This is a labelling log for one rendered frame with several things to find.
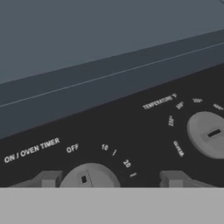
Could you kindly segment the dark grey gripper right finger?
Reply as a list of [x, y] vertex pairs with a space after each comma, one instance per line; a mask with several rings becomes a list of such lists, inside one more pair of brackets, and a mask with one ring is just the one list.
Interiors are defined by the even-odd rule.
[[160, 187], [205, 187], [205, 188], [215, 188], [215, 185], [210, 185], [196, 179], [190, 178], [183, 171], [161, 171], [159, 174], [161, 179]]

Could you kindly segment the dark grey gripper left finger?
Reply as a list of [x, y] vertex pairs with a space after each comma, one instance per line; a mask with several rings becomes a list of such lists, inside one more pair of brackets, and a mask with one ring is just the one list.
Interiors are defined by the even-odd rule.
[[13, 185], [13, 187], [59, 187], [63, 171], [42, 171], [36, 177]]

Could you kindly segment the grey timer knob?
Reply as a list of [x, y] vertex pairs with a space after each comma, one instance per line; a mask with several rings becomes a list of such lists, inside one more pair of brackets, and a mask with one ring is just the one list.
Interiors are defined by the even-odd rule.
[[120, 187], [116, 175], [106, 166], [96, 163], [73, 168], [62, 180], [60, 187]]

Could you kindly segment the black toaster oven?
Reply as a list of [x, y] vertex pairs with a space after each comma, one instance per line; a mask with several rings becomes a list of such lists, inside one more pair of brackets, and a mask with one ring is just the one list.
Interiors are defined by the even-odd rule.
[[187, 134], [224, 118], [224, 0], [49, 0], [46, 33], [14, 50], [0, 82], [0, 189], [96, 163], [124, 188], [161, 171], [224, 188], [224, 159]]

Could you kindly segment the grey temperature knob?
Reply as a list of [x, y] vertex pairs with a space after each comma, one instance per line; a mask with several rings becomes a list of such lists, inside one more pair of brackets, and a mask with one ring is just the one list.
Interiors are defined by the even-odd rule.
[[193, 146], [213, 159], [224, 159], [224, 118], [214, 112], [202, 111], [187, 122], [187, 134]]

